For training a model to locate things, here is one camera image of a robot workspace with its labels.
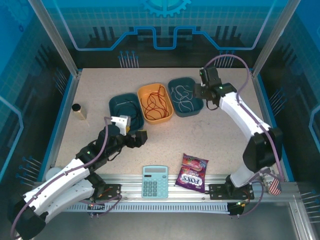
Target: purple candy bag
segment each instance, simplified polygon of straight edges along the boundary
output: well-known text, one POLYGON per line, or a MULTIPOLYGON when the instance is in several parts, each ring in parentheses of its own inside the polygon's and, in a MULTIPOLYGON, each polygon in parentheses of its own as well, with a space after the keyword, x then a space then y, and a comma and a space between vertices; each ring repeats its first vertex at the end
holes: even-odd
POLYGON ((205 176, 208 162, 208 160, 194 156, 188 156, 184 153, 182 167, 175 184, 186 189, 204 193, 205 176))

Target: blue enclosure wall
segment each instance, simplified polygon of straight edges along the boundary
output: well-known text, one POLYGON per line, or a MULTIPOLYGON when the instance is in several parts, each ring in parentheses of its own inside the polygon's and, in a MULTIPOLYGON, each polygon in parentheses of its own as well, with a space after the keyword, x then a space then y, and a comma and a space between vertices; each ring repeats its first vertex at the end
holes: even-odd
POLYGON ((295 180, 320 190, 320 2, 301 0, 261 71, 295 180))
POLYGON ((43 161, 70 74, 27 0, 0 0, 0 33, 0 179, 30 184, 23 157, 43 161))
POLYGON ((287 0, 44 0, 78 68, 252 67, 287 0), (218 67, 239 67, 231 59, 218 67))

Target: speckled tabletop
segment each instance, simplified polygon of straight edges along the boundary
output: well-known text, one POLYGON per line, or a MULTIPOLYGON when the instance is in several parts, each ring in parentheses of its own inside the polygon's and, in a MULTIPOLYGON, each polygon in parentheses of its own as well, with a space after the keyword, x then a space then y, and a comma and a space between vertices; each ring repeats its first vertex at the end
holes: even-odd
MULTIPOLYGON (((244 68, 218 69, 223 83, 238 89, 246 80, 244 68)), ((198 68, 86 68, 74 97, 74 103, 87 110, 87 119, 78 120, 72 111, 67 122, 56 161, 57 167, 67 165, 81 148, 97 139, 109 116, 109 100, 124 93, 137 93, 151 83, 165 86, 172 79, 191 77, 201 82, 198 68)), ((241 93, 245 103, 262 118, 252 81, 241 93)), ((210 111, 204 106, 198 115, 178 117, 158 125, 145 122, 148 140, 140 148, 124 147, 122 153, 96 172, 99 174, 142 174, 146 165, 165 165, 169 174, 178 174, 183 153, 209 160, 207 174, 230 174, 243 162, 247 145, 245 136, 221 109, 210 111)))

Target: calculator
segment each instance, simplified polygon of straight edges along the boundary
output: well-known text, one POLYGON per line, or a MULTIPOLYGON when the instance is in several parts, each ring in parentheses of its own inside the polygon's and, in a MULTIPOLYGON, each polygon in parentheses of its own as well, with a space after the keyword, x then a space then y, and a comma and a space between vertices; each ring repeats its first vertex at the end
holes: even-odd
POLYGON ((150 165, 143 167, 142 197, 165 199, 168 197, 168 167, 150 165))

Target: robotic arm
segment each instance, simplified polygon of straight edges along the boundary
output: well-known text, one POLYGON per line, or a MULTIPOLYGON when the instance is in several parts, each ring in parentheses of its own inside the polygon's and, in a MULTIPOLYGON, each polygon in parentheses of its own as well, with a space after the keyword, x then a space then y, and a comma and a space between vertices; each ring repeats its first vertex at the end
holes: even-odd
POLYGON ((107 161, 112 161, 124 146, 139 148, 148 139, 146 131, 137 131, 135 137, 127 134, 126 127, 130 125, 130 120, 127 116, 112 117, 111 122, 115 125, 106 126, 105 145, 106 128, 100 131, 96 141, 83 147, 58 174, 23 196, 17 194, 10 199, 7 217, 13 226, 16 222, 15 229, 24 240, 39 234, 51 219, 67 207, 84 199, 96 200, 103 193, 106 183, 95 171, 107 161))
POLYGON ((205 99, 207 103, 212 101, 225 111, 248 141, 242 156, 243 164, 226 178, 225 186, 229 196, 232 196, 234 191, 252 181, 257 173, 263 172, 276 162, 271 143, 263 129, 271 136, 279 159, 282 155, 282 132, 259 119, 240 97, 237 99, 237 90, 230 83, 222 84, 216 67, 201 68, 200 76, 202 84, 195 84, 194 96, 205 99))

